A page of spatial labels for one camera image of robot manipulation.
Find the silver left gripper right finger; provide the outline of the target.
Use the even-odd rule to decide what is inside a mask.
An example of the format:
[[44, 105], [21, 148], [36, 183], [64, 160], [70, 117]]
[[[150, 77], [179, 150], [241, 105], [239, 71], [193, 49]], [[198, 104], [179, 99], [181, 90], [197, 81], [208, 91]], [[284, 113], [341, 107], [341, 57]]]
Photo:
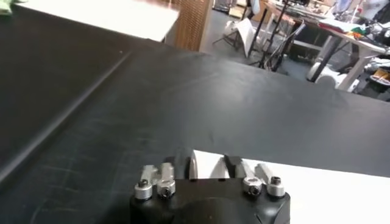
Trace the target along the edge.
[[265, 163], [258, 163], [252, 170], [247, 162], [238, 156], [224, 155], [224, 164], [230, 178], [242, 180], [243, 191], [247, 195], [257, 197], [266, 189], [271, 197], [283, 198], [286, 194], [282, 179], [274, 175]]

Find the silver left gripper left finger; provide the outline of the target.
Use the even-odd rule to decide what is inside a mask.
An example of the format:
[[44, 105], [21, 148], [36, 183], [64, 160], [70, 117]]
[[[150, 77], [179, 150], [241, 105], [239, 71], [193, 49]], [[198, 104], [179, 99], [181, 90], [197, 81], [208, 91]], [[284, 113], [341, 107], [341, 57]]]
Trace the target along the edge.
[[145, 165], [134, 186], [136, 200], [150, 200], [155, 194], [169, 199], [176, 193], [179, 180], [197, 180], [198, 168], [194, 149], [183, 149], [166, 157], [159, 167]]

